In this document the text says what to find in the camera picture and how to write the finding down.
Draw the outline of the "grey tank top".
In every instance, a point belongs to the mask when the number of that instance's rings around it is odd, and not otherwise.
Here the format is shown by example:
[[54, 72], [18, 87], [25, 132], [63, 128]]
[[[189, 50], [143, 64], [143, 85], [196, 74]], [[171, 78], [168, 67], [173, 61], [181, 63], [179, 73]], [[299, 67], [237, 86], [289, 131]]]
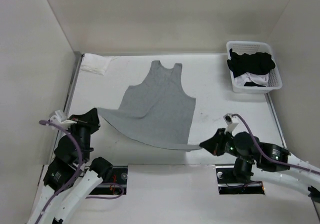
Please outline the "grey tank top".
[[189, 134], [196, 99], [182, 87], [183, 65], [165, 68], [151, 63], [142, 83], [129, 86], [118, 109], [99, 107], [97, 113], [124, 136], [162, 149], [193, 151]]

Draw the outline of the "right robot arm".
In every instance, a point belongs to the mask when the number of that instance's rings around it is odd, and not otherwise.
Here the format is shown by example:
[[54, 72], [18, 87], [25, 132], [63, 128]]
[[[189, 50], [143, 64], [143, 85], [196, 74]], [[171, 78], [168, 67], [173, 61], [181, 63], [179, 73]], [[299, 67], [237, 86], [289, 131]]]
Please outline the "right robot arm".
[[200, 147], [214, 156], [228, 153], [236, 158], [233, 168], [218, 168], [217, 182], [226, 194], [245, 194], [247, 187], [269, 182], [296, 190], [320, 201], [320, 170], [294, 156], [276, 144], [260, 142], [248, 132], [236, 135], [225, 128], [217, 130]]

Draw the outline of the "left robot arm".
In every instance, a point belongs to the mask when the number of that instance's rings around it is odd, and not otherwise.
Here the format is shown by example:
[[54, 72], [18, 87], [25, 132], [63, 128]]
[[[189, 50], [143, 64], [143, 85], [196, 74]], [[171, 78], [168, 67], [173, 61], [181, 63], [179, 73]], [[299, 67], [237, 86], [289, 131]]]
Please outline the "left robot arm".
[[96, 108], [81, 114], [66, 117], [58, 110], [49, 120], [40, 120], [64, 133], [54, 150], [54, 159], [49, 164], [43, 179], [39, 201], [29, 218], [30, 224], [65, 224], [90, 192], [99, 184], [112, 179], [113, 165], [103, 157], [89, 162], [91, 135], [100, 128]]

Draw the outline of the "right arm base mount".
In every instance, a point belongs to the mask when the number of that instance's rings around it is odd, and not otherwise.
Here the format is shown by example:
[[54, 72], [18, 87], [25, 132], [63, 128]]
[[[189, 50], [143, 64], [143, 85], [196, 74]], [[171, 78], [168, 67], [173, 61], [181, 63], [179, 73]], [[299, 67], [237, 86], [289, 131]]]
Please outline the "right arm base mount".
[[216, 177], [220, 195], [264, 195], [265, 189], [262, 181], [243, 183], [233, 175], [234, 167], [231, 165], [217, 166]]

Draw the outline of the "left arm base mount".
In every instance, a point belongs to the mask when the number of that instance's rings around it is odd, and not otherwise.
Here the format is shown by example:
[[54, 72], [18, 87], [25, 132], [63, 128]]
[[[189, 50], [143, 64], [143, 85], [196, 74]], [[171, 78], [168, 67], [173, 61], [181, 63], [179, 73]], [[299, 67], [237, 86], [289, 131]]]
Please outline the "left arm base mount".
[[115, 199], [127, 193], [128, 168], [91, 165], [78, 185], [89, 198]]

